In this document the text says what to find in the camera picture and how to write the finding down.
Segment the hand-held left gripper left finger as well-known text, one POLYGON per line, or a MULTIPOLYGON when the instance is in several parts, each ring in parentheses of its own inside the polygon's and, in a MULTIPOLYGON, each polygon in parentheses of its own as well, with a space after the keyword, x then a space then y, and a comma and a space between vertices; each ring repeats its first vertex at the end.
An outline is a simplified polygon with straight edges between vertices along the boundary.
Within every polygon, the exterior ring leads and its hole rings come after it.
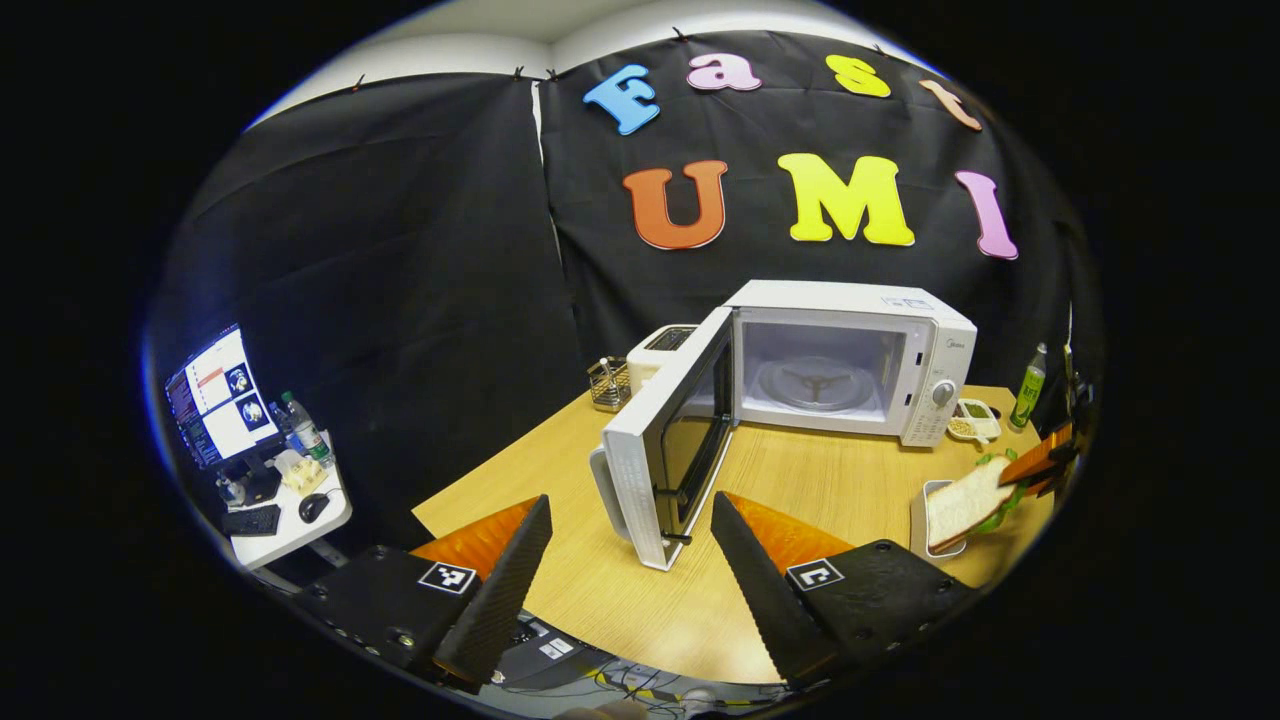
POLYGON ((293 594, 340 641, 434 684, 490 682, 553 536, 536 495, 412 552, 375 544, 293 594))

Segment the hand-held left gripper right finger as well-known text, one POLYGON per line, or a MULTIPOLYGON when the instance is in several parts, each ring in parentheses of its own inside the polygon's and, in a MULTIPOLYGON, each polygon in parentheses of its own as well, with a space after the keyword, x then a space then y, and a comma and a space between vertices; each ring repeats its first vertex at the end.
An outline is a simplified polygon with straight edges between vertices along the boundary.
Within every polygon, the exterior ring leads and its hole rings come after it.
POLYGON ((795 689, 882 664, 979 596, 891 539, 850 544, 741 495, 716 492, 710 528, 795 689))

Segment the sandwich with lettuce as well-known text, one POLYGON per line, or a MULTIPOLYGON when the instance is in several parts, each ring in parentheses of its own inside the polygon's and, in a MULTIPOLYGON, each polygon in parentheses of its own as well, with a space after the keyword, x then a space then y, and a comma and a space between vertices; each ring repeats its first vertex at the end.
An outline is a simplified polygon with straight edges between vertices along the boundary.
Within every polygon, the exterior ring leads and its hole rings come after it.
POLYGON ((987 454, 960 479, 927 496, 927 547, 942 553, 970 534, 993 530, 1025 495, 1024 484, 1000 483, 1018 452, 987 454))

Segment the white microwave oven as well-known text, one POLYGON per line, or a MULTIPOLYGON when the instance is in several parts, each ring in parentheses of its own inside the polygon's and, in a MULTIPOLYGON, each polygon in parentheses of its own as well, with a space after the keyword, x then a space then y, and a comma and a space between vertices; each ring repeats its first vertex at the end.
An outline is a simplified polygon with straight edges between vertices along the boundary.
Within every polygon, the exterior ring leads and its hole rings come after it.
POLYGON ((966 383, 978 334, 924 290, 818 281, 749 281, 698 325, 604 427, 589 460, 614 532, 643 566, 660 571, 691 543, 739 424, 934 447, 966 383), (868 370, 876 406, 817 414, 759 395, 762 365, 803 356, 868 370))

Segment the green drink bottle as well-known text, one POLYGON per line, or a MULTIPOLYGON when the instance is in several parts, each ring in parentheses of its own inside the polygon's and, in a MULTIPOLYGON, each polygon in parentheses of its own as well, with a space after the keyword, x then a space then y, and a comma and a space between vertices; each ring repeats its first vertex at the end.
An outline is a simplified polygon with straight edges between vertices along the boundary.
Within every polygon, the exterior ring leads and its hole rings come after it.
POLYGON ((1021 384, 1015 396, 1012 411, 1007 415, 1007 425, 1015 433, 1021 433, 1027 429, 1030 421, 1030 413, 1039 401, 1047 377, 1047 355, 1048 348, 1046 342, 1039 342, 1036 346, 1034 355, 1027 364, 1021 384))

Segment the divided dish of beans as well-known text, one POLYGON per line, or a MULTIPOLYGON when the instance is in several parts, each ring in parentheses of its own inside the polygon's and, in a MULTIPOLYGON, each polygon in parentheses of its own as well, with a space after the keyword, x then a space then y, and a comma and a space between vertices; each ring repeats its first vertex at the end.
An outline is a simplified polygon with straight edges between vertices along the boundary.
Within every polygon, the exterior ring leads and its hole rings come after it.
POLYGON ((987 445, 1002 434, 1000 413, 978 398, 960 398, 948 419, 947 433, 956 441, 987 445))

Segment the white rectangular dish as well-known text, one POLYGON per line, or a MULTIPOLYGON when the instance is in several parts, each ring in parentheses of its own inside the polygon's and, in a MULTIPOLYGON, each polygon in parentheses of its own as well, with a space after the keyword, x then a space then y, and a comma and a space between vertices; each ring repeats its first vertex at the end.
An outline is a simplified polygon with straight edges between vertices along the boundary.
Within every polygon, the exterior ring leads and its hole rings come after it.
POLYGON ((910 551, 934 565, 941 565, 942 562, 959 556, 966 550, 968 546, 965 538, 961 538, 955 546, 950 546, 946 551, 941 551, 938 553, 933 552, 928 546, 931 530, 931 496, 951 484, 951 480, 925 482, 922 489, 913 497, 910 505, 910 551))

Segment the glass turntable plate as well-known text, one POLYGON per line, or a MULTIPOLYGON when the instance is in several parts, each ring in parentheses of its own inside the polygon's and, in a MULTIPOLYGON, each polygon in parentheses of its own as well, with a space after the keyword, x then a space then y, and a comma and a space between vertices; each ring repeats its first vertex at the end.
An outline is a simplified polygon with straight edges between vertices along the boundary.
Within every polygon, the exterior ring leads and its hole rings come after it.
POLYGON ((756 374, 759 395, 796 411, 833 414, 873 409, 876 379, 863 368, 823 356, 774 360, 756 374))

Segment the white side desk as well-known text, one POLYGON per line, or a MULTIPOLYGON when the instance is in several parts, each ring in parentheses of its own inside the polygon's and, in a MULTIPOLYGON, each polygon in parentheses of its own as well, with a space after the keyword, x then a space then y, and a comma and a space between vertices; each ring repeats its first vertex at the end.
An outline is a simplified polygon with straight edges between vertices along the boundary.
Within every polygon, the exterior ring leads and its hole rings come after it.
POLYGON ((300 515, 300 505, 307 495, 294 492, 284 486, 266 503, 247 509, 232 509, 227 514, 232 516, 269 507, 279 510, 274 534, 230 537, 230 547, 243 569, 248 571, 265 569, 270 562, 302 548, 315 551, 334 566, 347 562, 347 556, 326 538, 333 530, 343 527, 353 512, 339 468, 328 468, 323 480, 310 493, 319 495, 328 501, 328 505, 312 521, 306 521, 300 515))

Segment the clear water bottle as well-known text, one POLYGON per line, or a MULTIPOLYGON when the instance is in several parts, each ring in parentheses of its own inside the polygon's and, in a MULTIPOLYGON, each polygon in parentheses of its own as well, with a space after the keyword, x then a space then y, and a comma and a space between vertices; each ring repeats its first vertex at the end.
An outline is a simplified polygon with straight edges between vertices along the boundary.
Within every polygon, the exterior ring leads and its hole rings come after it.
POLYGON ((335 456, 308 410, 297 400, 292 391, 285 391, 282 398, 285 402, 293 433, 305 454, 321 468, 333 468, 335 465, 335 456))

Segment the black keyboard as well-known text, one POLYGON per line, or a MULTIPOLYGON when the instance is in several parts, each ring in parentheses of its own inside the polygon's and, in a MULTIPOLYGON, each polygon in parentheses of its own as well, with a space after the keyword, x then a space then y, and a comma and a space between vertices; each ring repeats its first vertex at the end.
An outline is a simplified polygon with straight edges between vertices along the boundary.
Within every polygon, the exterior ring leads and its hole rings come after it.
POLYGON ((242 509, 221 518, 221 532, 228 537, 270 537, 276 534, 280 518, 275 503, 242 509))

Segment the white toaster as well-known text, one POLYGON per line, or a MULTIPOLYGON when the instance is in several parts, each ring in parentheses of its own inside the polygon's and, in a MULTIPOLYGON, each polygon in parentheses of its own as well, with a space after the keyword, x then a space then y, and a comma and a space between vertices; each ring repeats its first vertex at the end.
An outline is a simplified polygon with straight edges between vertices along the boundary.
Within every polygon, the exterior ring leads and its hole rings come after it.
POLYGON ((637 395, 675 357, 698 328, 698 324, 663 325, 628 351, 626 363, 632 395, 637 395))

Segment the computer monitor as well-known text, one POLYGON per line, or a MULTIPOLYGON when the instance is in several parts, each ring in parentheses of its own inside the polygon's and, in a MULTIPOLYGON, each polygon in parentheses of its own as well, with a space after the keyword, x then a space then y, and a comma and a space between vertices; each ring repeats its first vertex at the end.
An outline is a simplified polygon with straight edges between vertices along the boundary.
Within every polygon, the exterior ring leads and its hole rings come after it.
POLYGON ((201 470, 282 438, 238 324, 191 355, 165 380, 164 392, 180 438, 201 470))

